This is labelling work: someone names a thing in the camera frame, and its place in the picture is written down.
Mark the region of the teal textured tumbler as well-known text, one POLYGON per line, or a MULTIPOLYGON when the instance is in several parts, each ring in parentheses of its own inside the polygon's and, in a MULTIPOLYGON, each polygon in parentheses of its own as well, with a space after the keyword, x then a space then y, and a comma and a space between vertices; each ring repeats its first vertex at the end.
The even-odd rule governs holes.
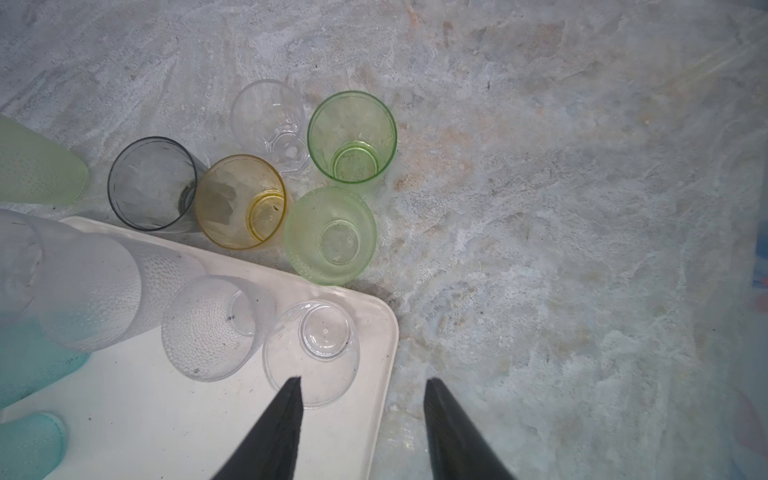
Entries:
POLYGON ((76 372, 90 354, 51 341, 34 321, 1 328, 1 408, 76 372))
POLYGON ((1 478, 44 479, 65 457, 68 431, 57 416, 34 413, 1 425, 1 478))

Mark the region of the clear textured tumbler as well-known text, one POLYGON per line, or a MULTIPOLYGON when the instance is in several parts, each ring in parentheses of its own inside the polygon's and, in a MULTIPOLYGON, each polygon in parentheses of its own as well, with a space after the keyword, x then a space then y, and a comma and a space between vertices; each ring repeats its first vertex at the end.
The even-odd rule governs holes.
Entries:
POLYGON ((85 233, 46 263, 30 313, 52 341, 95 352, 157 328, 174 296, 205 274, 187 254, 85 233))

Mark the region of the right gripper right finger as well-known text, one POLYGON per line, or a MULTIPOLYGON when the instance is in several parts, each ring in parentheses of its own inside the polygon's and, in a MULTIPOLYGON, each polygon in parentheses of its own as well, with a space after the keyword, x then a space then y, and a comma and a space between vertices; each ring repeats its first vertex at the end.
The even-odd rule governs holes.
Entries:
POLYGON ((439 378, 426 382, 423 408, 434 479, 515 479, 439 378))

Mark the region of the light green textured tumbler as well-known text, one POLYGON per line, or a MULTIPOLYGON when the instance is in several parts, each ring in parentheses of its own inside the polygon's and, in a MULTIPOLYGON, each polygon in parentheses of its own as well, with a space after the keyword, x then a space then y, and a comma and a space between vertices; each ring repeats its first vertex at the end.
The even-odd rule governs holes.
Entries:
POLYGON ((369 265, 377 245, 373 213, 358 195, 322 187, 302 196, 285 220, 284 248, 305 279, 341 286, 369 265))
POLYGON ((64 147, 1 116, 1 201, 71 204, 88 182, 87 165, 64 147))

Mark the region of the small clear glass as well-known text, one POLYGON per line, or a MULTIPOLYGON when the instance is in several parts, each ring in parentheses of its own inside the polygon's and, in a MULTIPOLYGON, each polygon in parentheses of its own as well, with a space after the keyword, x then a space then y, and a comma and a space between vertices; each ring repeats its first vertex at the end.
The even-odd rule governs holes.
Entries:
POLYGON ((230 108, 238 144, 267 160, 280 174, 302 171, 309 162, 305 103, 293 87, 274 79, 246 85, 230 108))

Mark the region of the clear smooth tall tumbler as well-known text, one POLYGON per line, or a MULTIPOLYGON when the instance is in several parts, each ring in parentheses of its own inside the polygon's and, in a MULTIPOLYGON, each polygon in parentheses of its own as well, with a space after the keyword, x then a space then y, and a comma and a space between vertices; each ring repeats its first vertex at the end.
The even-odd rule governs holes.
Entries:
POLYGON ((24 317, 46 261, 79 235, 79 230, 63 222, 1 210, 2 327, 24 317))

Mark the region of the dark grey glass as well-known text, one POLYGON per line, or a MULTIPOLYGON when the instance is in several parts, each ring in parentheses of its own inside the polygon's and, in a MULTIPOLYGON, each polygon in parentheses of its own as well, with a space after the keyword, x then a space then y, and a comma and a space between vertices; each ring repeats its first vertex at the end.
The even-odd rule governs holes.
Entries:
POLYGON ((161 234, 200 230, 194 201, 208 166, 179 142, 139 139, 121 151, 108 176, 110 206, 128 227, 161 234))

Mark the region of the frosted clear tumbler back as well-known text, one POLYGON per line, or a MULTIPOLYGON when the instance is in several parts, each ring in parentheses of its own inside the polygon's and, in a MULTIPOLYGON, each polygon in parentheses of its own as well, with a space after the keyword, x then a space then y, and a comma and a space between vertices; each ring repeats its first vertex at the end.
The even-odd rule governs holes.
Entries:
POLYGON ((161 339, 170 363, 200 382, 225 379, 263 344, 276 320, 272 292, 243 278, 205 275, 184 286, 164 311, 161 339))

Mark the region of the beige plastic tray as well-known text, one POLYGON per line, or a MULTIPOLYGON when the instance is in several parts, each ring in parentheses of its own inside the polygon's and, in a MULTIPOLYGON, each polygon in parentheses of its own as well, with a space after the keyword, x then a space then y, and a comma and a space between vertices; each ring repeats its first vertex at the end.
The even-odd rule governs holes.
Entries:
MULTIPOLYGON (((295 475, 299 479, 365 479, 375 445, 399 327, 382 300, 322 287, 280 270, 180 245, 212 274, 265 283, 279 309, 322 299, 352 316, 360 364, 335 402, 306 409, 295 475)), ((48 412, 69 435, 56 479, 209 479, 237 448, 274 398, 261 359, 212 383, 179 373, 158 330, 93 353, 83 367, 4 409, 12 421, 48 412)))

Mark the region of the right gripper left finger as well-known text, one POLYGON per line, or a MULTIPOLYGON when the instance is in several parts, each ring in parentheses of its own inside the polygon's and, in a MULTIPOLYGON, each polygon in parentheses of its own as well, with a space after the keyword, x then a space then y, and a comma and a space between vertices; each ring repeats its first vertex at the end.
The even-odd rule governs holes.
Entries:
POLYGON ((293 479, 303 413, 301 378, 291 377, 214 479, 293 479))

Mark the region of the bright green smooth tumbler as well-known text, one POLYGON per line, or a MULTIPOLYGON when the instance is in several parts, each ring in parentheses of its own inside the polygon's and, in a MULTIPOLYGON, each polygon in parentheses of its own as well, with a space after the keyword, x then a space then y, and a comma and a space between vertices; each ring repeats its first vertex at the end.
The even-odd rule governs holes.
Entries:
POLYGON ((397 145, 392 112, 364 91, 331 95, 315 109, 308 124, 307 147, 314 165, 343 185, 377 181, 395 158, 397 145))

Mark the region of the yellow glass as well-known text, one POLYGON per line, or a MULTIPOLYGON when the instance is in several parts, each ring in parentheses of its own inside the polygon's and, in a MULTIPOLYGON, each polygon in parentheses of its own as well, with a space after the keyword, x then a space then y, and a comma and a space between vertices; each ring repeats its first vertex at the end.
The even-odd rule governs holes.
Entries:
POLYGON ((277 245, 291 206, 285 182, 270 163, 236 154, 203 175, 194 211, 201 231, 214 244, 246 251, 277 245))

